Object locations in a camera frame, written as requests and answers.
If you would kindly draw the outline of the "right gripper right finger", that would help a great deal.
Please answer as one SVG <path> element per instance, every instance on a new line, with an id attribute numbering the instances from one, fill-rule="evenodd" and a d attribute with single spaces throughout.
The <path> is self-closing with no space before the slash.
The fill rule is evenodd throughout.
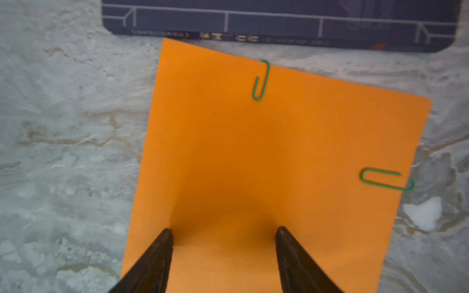
<path id="1" fill-rule="evenodd" d="M 276 232 L 276 253 L 284 293 L 343 293 L 286 227 Z"/>

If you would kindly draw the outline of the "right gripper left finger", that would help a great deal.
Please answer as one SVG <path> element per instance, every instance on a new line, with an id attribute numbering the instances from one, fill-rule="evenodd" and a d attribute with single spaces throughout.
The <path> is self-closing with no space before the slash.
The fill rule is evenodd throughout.
<path id="1" fill-rule="evenodd" d="M 165 228 L 109 293 L 165 293 L 172 254 L 172 230 Z"/>

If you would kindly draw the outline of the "orange paper document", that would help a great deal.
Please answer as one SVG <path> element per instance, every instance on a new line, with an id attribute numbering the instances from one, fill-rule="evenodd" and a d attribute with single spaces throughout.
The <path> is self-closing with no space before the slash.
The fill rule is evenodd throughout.
<path id="1" fill-rule="evenodd" d="M 279 293 L 287 229 L 347 293 L 374 293 L 432 104 L 162 42 L 122 271 L 173 231 L 170 293 Z"/>

